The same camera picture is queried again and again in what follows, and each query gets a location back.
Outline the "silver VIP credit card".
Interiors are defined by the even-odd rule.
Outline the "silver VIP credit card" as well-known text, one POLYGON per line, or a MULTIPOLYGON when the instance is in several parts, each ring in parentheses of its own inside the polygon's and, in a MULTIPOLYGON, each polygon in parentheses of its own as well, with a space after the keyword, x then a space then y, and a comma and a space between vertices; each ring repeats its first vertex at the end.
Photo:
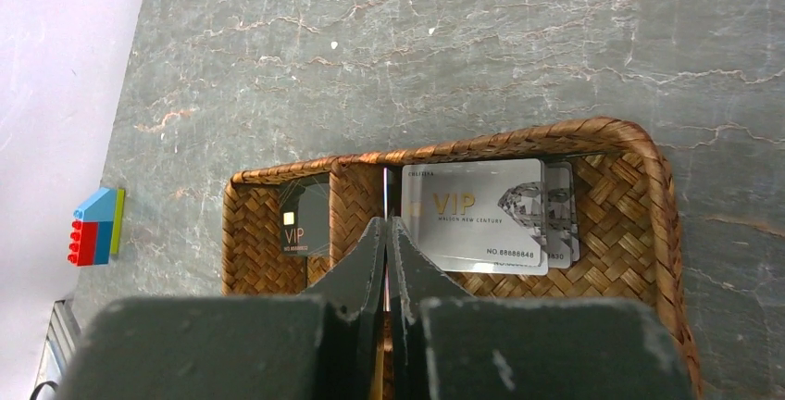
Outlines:
MULTIPOLYGON (((391 202, 391 188, 393 187, 392 181, 394 173, 385 168, 382 174, 383 178, 383 216, 389 217, 394 211, 394 203, 391 202)), ((383 342, 382 342, 382 399, 393 400, 394 393, 394 367, 393 367, 393 339, 392 339, 392 321, 390 318, 391 313, 391 298, 389 288, 389 277, 385 275, 384 293, 383 293, 383 342)))

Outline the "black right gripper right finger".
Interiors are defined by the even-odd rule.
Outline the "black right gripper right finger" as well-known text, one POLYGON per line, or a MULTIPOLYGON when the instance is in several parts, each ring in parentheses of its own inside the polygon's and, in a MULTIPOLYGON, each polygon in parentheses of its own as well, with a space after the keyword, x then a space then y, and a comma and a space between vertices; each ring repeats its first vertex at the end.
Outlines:
POLYGON ((425 257, 397 217, 387 221, 387 261, 395 397, 471 398, 467 292, 425 257))

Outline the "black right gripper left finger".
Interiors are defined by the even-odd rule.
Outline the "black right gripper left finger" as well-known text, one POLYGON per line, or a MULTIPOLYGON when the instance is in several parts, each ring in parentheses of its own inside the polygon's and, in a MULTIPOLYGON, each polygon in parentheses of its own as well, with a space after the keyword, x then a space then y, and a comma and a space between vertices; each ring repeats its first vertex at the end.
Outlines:
POLYGON ((315 399, 381 399, 386 221, 374 218, 354 248, 305 290, 325 302, 315 399))

